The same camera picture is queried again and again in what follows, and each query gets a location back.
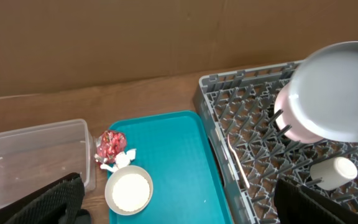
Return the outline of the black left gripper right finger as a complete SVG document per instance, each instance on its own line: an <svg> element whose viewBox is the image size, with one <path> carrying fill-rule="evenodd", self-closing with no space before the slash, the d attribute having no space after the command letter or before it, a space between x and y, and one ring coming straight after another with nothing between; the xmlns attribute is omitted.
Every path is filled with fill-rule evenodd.
<svg viewBox="0 0 358 224"><path fill-rule="evenodd" d="M281 224L358 224L358 214L286 177L277 181L273 202Z"/></svg>

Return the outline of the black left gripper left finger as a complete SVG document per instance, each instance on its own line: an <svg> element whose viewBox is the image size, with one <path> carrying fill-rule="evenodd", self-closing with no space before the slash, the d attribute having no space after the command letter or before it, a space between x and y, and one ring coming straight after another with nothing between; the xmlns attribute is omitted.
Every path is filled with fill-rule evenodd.
<svg viewBox="0 0 358 224"><path fill-rule="evenodd" d="M0 224L75 224L81 216L85 186L72 172L0 209Z"/></svg>

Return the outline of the white paper cup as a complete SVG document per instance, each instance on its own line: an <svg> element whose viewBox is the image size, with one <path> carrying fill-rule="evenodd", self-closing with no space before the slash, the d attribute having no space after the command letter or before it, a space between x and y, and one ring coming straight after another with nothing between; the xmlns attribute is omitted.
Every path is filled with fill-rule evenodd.
<svg viewBox="0 0 358 224"><path fill-rule="evenodd" d="M358 176L356 165L348 158L335 157L310 167L313 180L320 180L317 184L323 190L334 190Z"/></svg>

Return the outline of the grey bowl of rice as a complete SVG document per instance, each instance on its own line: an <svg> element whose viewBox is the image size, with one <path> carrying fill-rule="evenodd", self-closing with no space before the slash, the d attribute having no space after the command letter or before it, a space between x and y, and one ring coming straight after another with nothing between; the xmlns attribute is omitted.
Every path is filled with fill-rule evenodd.
<svg viewBox="0 0 358 224"><path fill-rule="evenodd" d="M126 166L113 172L105 185L108 207L118 215L135 215L150 202L154 191L149 173L139 166Z"/></svg>

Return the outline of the pink round plate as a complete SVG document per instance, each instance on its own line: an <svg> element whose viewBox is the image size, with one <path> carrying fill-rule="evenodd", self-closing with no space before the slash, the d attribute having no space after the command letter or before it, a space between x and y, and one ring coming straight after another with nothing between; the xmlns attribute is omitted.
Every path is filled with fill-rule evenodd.
<svg viewBox="0 0 358 224"><path fill-rule="evenodd" d="M283 113L279 115L275 122L279 130L283 130L287 125L290 125L291 128L284 133L284 135L291 139L292 141L299 141L303 144L316 143L323 138L321 136L315 135L309 130L307 130L293 115L292 110L289 105L289 90L290 84L286 84L278 93L275 104L274 104L274 113L282 110Z"/></svg>

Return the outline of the red candy wrapper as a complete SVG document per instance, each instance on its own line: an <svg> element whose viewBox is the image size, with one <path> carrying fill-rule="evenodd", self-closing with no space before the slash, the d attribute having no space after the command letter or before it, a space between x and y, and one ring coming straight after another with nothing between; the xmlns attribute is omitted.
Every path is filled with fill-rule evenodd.
<svg viewBox="0 0 358 224"><path fill-rule="evenodd" d="M94 158L100 164L115 163L116 156L127 146L124 133L107 130L96 140L96 154Z"/></svg>

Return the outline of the grey round plate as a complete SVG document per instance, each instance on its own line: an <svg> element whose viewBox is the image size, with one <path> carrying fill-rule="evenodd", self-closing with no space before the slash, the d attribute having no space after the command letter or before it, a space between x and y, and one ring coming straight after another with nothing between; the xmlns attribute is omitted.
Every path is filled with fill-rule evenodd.
<svg viewBox="0 0 358 224"><path fill-rule="evenodd" d="M288 87L295 119L325 139L358 142L358 41L324 47L296 69Z"/></svg>

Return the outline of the pink plastic fork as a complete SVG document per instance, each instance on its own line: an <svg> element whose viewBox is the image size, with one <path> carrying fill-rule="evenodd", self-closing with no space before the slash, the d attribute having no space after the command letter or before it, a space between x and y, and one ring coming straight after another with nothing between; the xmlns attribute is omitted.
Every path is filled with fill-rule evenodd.
<svg viewBox="0 0 358 224"><path fill-rule="evenodd" d="M230 143L230 137L229 136L227 136L227 145L228 145L228 148L229 148L231 154L234 156L234 160L235 160L235 162L237 164L237 168L239 170L239 177L242 180L243 186L244 186L244 188L246 190L248 190L250 188L250 183L249 183L249 181L247 179L247 176L246 176L246 174L245 174L245 172L244 172L244 170L242 168L242 164L241 164L241 162L240 162L240 160L239 160L239 158L237 156L237 153L236 153L236 151L234 150L234 148L232 147L232 145Z"/></svg>

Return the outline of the white wrapper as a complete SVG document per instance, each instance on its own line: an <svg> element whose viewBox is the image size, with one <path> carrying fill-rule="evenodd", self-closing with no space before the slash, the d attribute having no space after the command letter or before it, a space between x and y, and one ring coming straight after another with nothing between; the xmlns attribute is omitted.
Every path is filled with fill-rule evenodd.
<svg viewBox="0 0 358 224"><path fill-rule="evenodd" d="M129 166L131 162L135 159L135 157L136 149L130 149L127 152L120 152L116 156L115 162L112 167L104 162L99 166L99 168L114 173L123 167Z"/></svg>

